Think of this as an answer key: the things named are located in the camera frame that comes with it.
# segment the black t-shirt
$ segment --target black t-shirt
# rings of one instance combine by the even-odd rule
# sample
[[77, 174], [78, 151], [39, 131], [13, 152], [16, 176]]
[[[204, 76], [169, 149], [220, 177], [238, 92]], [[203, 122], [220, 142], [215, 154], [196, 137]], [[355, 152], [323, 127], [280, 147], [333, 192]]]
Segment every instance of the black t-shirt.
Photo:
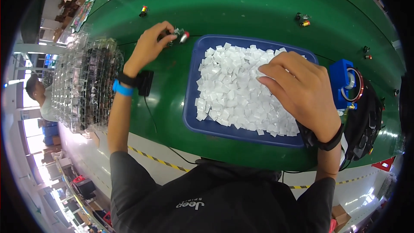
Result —
[[263, 179], [224, 180], [202, 165], [165, 184], [125, 152], [111, 163], [111, 220], [129, 232], [328, 232], [335, 180], [315, 182], [298, 200]]

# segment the red container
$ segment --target red container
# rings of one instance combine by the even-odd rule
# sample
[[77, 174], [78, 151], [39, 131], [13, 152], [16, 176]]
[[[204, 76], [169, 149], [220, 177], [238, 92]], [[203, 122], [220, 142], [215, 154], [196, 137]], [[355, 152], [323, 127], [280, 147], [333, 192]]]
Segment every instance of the red container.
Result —
[[108, 211], [108, 213], [105, 214], [105, 216], [103, 216], [102, 219], [112, 227], [111, 212], [110, 211]]
[[79, 183], [82, 182], [83, 180], [85, 180], [86, 178], [83, 177], [83, 175], [78, 176], [77, 178], [73, 179], [73, 183]]

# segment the stacked plastic trays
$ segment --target stacked plastic trays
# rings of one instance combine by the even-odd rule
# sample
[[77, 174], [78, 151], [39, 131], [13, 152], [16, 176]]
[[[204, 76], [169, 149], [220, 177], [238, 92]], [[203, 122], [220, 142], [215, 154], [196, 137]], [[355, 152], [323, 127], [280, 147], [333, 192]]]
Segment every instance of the stacked plastic trays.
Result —
[[91, 40], [85, 26], [60, 55], [52, 85], [56, 117], [73, 133], [85, 137], [106, 130], [112, 107], [114, 80], [123, 66], [123, 56], [114, 39]]

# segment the yellow black hazard stripe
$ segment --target yellow black hazard stripe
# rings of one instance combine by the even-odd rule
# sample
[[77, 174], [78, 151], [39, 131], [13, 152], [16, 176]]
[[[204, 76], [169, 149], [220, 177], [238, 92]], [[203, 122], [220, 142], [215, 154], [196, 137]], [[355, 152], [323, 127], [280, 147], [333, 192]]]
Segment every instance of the yellow black hazard stripe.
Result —
[[[368, 177], [370, 175], [373, 175], [373, 174], [377, 173], [378, 171], [375, 171], [375, 172], [372, 172], [370, 174], [363, 175], [361, 177], [357, 177], [357, 178], [354, 178], [354, 179], [351, 179], [351, 180], [345, 180], [345, 181], [342, 181], [342, 182], [337, 182], [336, 184], [337, 185], [339, 185], [339, 184], [346, 184], [346, 183], [353, 182], [353, 181], [356, 181], [356, 180], [359, 180], [359, 179], [362, 179], [362, 178], [366, 178], [366, 177]], [[311, 186], [310, 185], [289, 186], [290, 189], [307, 189], [309, 187], [311, 187]]]
[[161, 164], [163, 164], [163, 165], [167, 165], [167, 166], [169, 166], [169, 167], [172, 167], [172, 168], [174, 168], [174, 169], [181, 170], [181, 171], [183, 171], [183, 172], [188, 172], [188, 171], [190, 171], [190, 169], [185, 169], [185, 168], [183, 168], [183, 167], [180, 167], [180, 166], [177, 166], [177, 165], [174, 165], [174, 164], [171, 164], [171, 163], [165, 162], [165, 161], [163, 161], [163, 160], [161, 160], [161, 159], [158, 159], [158, 158], [156, 158], [156, 157], [150, 156], [150, 155], [148, 155], [148, 154], [146, 154], [146, 153], [144, 153], [144, 152], [142, 152], [142, 151], [139, 151], [139, 150], [137, 150], [136, 148], [133, 148], [133, 147], [131, 147], [131, 146], [129, 146], [129, 145], [128, 145], [128, 148], [129, 148], [130, 150], [132, 150], [132, 151], [137, 152], [137, 153], [138, 153], [138, 154], [140, 154], [140, 155], [143, 155], [144, 157], [147, 157], [147, 158], [149, 158], [149, 159], [152, 159], [152, 160], [154, 160], [154, 161], [157, 161], [157, 162], [159, 162], [159, 163], [161, 163]]
[[[173, 164], [171, 164], [171, 163], [168, 163], [168, 162], [165, 162], [165, 161], [163, 161], [163, 160], [161, 160], [161, 159], [158, 159], [158, 158], [156, 158], [156, 157], [153, 157], [153, 156], [150, 156], [150, 155], [148, 155], [148, 154], [146, 154], [146, 153], [144, 153], [144, 152], [142, 152], [142, 151], [139, 151], [139, 150], [137, 150], [136, 148], [133, 148], [133, 147], [131, 147], [131, 146], [129, 146], [128, 145], [128, 148], [130, 149], [130, 150], [132, 150], [132, 151], [134, 151], [134, 152], [137, 152], [138, 154], [140, 154], [140, 155], [143, 155], [143, 156], [145, 156], [145, 157], [147, 157], [147, 158], [149, 158], [149, 159], [152, 159], [152, 160], [154, 160], [154, 161], [157, 161], [157, 162], [159, 162], [159, 163], [161, 163], [161, 164], [164, 164], [164, 165], [167, 165], [167, 166], [169, 166], [169, 167], [172, 167], [172, 168], [174, 168], [174, 169], [178, 169], [178, 170], [181, 170], [181, 171], [183, 171], [183, 172], [188, 172], [188, 171], [190, 171], [191, 169], [186, 169], [186, 168], [183, 168], [183, 167], [180, 167], [180, 166], [177, 166], [177, 165], [173, 165]], [[366, 177], [368, 177], [368, 176], [370, 176], [370, 175], [373, 175], [373, 174], [375, 174], [375, 173], [377, 173], [378, 171], [375, 171], [375, 172], [373, 172], [373, 173], [370, 173], [370, 174], [367, 174], [367, 175], [364, 175], [364, 176], [361, 176], [361, 177], [357, 177], [357, 178], [354, 178], [354, 179], [351, 179], [351, 180], [346, 180], [346, 181], [342, 181], [342, 182], [337, 182], [336, 183], [336, 185], [339, 185], [339, 184], [346, 184], [346, 183], [349, 183], [349, 182], [353, 182], [353, 181], [356, 181], [356, 180], [359, 180], [359, 179], [362, 179], [362, 178], [366, 178]], [[289, 186], [289, 188], [290, 189], [307, 189], [307, 188], [309, 188], [309, 187], [311, 187], [310, 185], [295, 185], [295, 186]]]

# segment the hand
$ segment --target hand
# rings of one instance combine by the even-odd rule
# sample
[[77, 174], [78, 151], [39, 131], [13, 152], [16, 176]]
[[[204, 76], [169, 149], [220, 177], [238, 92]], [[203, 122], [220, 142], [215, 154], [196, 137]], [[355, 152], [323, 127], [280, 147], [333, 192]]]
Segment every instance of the hand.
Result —
[[131, 57], [124, 65], [125, 75], [131, 78], [136, 77], [145, 65], [158, 57], [158, 54], [170, 41], [177, 38], [176, 35], [167, 35], [158, 42], [158, 36], [164, 30], [173, 33], [174, 27], [171, 23], [164, 21], [157, 23], [141, 35]]
[[282, 52], [269, 64], [260, 66], [259, 71], [269, 76], [258, 78], [259, 82], [269, 88], [298, 122], [311, 129], [320, 142], [329, 142], [335, 136], [341, 119], [326, 68], [296, 52]]

